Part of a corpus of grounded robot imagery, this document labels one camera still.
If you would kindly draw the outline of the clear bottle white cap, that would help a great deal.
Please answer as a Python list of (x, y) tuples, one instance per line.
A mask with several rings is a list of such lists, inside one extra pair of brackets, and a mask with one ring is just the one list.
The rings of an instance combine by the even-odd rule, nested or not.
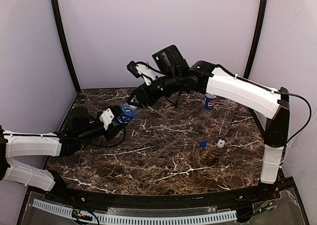
[(223, 107), (221, 108), (221, 111), (219, 112), (220, 116), (220, 135), (226, 135), (229, 131), (229, 126), (232, 122), (232, 119), (235, 115), (236, 109), (237, 109), (237, 103), (235, 101), (232, 101), (230, 99), (226, 99), (223, 103)]

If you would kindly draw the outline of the tall bottle blue cap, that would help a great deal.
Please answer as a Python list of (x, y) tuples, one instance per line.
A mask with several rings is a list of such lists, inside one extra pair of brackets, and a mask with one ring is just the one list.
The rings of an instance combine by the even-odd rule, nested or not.
[(211, 111), (214, 108), (216, 102), (216, 96), (213, 94), (205, 93), (203, 107), (207, 111)]

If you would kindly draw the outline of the short bottle blue label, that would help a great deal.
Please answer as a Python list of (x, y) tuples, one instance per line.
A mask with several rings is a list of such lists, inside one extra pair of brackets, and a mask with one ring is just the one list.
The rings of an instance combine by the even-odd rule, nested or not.
[(114, 114), (115, 120), (113, 123), (115, 125), (128, 124), (137, 115), (137, 107), (124, 103), (122, 106), (114, 107)]

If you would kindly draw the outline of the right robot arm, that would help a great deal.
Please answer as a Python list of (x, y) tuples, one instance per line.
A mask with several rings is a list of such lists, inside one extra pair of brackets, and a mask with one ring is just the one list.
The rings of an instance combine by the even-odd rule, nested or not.
[(220, 64), (200, 60), (189, 66), (175, 45), (152, 57), (157, 70), (141, 61), (128, 63), (128, 71), (136, 78), (142, 77), (144, 83), (133, 90), (127, 103), (144, 109), (175, 92), (195, 91), (220, 96), (259, 112), (266, 117), (260, 181), (274, 184), (286, 146), (292, 140), (288, 136), (292, 94), (286, 88), (277, 90), (233, 74)]

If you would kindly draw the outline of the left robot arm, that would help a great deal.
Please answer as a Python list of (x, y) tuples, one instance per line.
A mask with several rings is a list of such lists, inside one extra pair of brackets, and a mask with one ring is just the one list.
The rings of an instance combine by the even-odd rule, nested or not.
[(110, 140), (124, 125), (113, 125), (122, 119), (119, 106), (111, 106), (96, 117), (89, 114), (86, 107), (75, 107), (66, 116), (65, 127), (60, 132), (45, 134), (0, 131), (0, 178), (43, 191), (65, 187), (64, 180), (57, 172), (38, 169), (19, 162), (21, 156), (68, 157), (79, 151), (83, 144), (103, 136)]

